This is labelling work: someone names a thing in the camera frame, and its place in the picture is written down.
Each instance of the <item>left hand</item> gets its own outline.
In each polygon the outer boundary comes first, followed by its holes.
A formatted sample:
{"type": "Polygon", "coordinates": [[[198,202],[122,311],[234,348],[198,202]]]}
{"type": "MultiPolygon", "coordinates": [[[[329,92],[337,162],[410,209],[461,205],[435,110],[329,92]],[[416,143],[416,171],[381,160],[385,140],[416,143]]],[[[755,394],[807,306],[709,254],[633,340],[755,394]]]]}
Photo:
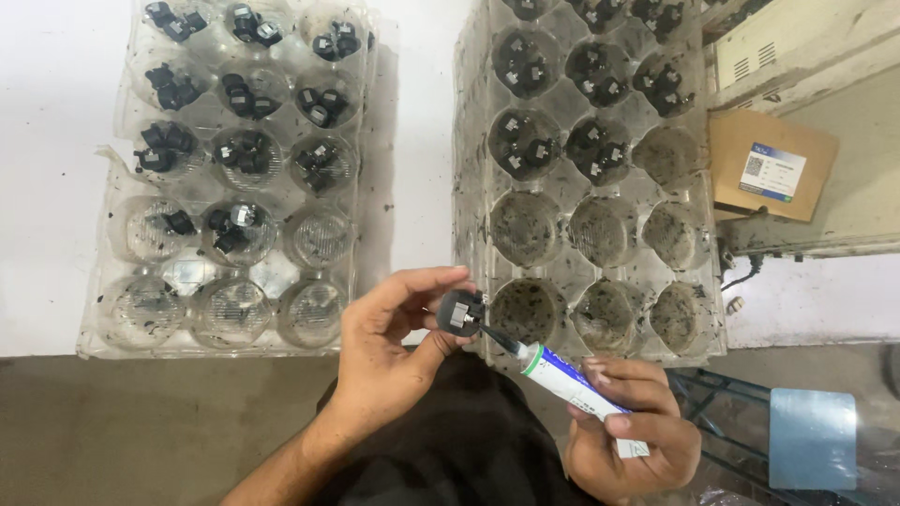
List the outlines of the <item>left hand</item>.
{"type": "Polygon", "coordinates": [[[361,439],[409,411],[428,391],[444,358],[474,339],[438,330],[435,317],[447,291],[475,292],[468,278],[468,267],[399,271],[347,306],[337,388],[322,414],[340,420],[348,436],[361,439]],[[431,332],[409,352],[401,341],[418,329],[431,332]]]}

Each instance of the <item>hand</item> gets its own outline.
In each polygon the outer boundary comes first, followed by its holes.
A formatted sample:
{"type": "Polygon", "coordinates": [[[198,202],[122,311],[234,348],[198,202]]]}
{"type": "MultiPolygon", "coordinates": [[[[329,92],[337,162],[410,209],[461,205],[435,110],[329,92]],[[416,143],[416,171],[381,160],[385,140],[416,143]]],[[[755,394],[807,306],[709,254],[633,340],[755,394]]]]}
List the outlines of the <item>hand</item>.
{"type": "Polygon", "coordinates": [[[585,358],[582,369],[610,401],[640,412],[601,422],[569,404],[574,420],[562,460],[572,480],[606,504],[686,485],[700,460],[700,433],[681,419],[665,372],[648,362],[606,357],[585,358]],[[616,438],[645,441],[650,456],[619,458],[616,438]]]}
{"type": "Polygon", "coordinates": [[[444,358],[473,340],[438,330],[435,317],[447,291],[475,292],[468,277],[468,267],[400,271],[351,303],[341,319],[337,388],[322,414],[362,439],[409,411],[444,358]],[[418,329],[431,332],[410,353],[401,341],[418,329]]]}

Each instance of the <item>cable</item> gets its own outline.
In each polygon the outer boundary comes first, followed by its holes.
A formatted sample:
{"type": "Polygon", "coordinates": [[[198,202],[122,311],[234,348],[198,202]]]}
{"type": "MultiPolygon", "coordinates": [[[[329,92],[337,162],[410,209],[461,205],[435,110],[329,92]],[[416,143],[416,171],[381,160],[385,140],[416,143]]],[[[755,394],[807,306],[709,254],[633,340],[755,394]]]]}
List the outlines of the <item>cable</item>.
{"type": "Polygon", "coordinates": [[[750,255],[750,273],[747,276],[742,277],[741,279],[735,279],[728,285],[725,285],[724,287],[722,287],[722,291],[724,292],[725,290],[731,288],[732,286],[739,285],[739,284],[743,283],[744,281],[747,281],[748,279],[759,274],[760,271],[762,270],[762,259],[763,258],[764,258],[763,255],[750,255]]]}

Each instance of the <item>right hand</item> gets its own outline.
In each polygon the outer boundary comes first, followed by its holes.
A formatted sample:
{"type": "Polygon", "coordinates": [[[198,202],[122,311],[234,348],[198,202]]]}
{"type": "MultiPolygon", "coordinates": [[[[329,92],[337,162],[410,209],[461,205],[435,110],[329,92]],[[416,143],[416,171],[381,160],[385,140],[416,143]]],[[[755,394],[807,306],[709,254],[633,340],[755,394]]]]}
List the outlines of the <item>right hand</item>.
{"type": "Polygon", "coordinates": [[[688,484],[700,461],[700,432],[681,419],[665,372],[649,362],[607,357],[587,357],[582,369],[598,392],[639,412],[601,422],[567,406],[574,420],[562,461],[572,480],[609,505],[688,484]],[[650,456],[620,458],[616,438],[645,441],[650,456]]]}

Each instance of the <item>gray floor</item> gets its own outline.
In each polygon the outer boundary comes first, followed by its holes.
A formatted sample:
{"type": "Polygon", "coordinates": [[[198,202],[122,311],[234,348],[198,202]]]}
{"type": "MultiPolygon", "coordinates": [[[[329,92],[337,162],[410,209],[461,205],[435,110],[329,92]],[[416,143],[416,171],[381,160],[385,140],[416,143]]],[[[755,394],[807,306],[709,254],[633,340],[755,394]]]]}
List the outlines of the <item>gray floor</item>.
{"type": "MultiPolygon", "coordinates": [[[[882,381],[886,350],[744,350],[709,368],[767,386],[853,393],[861,423],[900,430],[900,402],[882,381]]],[[[0,502],[214,504],[310,420],[337,364],[335,358],[0,361],[0,502]]],[[[564,444],[563,402],[520,384],[564,444]]]]}

